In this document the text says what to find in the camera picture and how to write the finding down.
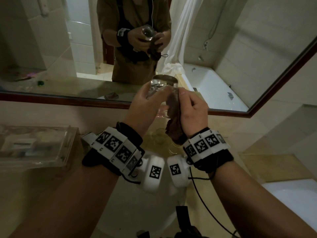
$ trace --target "mirror frame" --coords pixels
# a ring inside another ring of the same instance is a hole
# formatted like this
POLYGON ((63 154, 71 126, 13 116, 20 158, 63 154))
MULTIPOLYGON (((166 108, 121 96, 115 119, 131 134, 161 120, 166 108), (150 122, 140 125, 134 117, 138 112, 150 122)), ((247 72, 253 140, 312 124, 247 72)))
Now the mirror frame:
MULTIPOLYGON (((317 53, 317 37, 307 46, 304 51, 289 65, 289 67, 277 78, 267 91, 253 104, 247 112, 229 110, 208 109, 208 115, 231 116, 251 118, 283 85, 290 80, 304 65, 317 53)), ((1 101, 57 104, 69 106, 84 106, 96 108, 120 108, 129 109, 130 102, 105 101, 98 99, 55 96, 43 94, 30 94, 19 92, 0 92, 1 101)))

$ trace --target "clear acrylic tray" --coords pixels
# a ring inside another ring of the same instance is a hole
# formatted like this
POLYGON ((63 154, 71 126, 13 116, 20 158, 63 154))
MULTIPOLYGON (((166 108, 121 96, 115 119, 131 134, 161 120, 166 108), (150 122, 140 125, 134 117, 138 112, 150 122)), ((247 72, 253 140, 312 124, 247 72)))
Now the clear acrylic tray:
POLYGON ((0 125, 0 169, 65 166, 77 130, 0 125))

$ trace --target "person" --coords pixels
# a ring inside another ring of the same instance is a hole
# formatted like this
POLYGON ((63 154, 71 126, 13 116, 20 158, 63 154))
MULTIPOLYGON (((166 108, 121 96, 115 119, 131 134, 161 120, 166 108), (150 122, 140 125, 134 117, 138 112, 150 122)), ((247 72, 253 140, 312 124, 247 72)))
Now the person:
POLYGON ((157 61, 148 56, 150 42, 142 28, 157 32, 161 52, 171 40, 168 0, 98 0, 99 29, 106 44, 114 46, 112 81, 143 85, 155 75, 157 61))
MULTIPOLYGON (((171 93, 167 87, 146 99, 149 88, 147 83, 139 90, 122 122, 133 128, 135 138, 145 135, 171 93)), ((208 106, 203 100, 184 88, 179 89, 179 100, 181 125, 188 138, 208 127, 208 106)), ((224 163, 209 176, 241 237, 317 237, 310 226, 235 161, 224 163)), ((10 237, 90 237, 118 178, 103 165, 81 166, 10 237)))

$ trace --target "shower curtain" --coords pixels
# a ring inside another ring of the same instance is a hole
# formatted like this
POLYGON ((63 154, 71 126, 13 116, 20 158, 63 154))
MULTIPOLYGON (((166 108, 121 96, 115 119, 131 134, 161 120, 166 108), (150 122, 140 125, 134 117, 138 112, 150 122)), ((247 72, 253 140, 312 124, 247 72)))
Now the shower curtain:
POLYGON ((203 0, 172 0, 170 8, 172 38, 165 49, 168 57, 160 59, 158 71, 162 69, 162 73, 173 76, 175 73, 184 73, 186 42, 202 2, 203 0))

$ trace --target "mirror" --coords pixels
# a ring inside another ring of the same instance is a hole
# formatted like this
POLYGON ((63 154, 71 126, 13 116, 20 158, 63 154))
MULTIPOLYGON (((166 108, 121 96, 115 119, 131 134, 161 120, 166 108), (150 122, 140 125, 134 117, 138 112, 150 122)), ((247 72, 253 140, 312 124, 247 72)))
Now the mirror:
POLYGON ((0 0, 0 11, 2 100, 27 93, 116 107, 167 74, 235 116, 317 36, 317 0, 0 0))

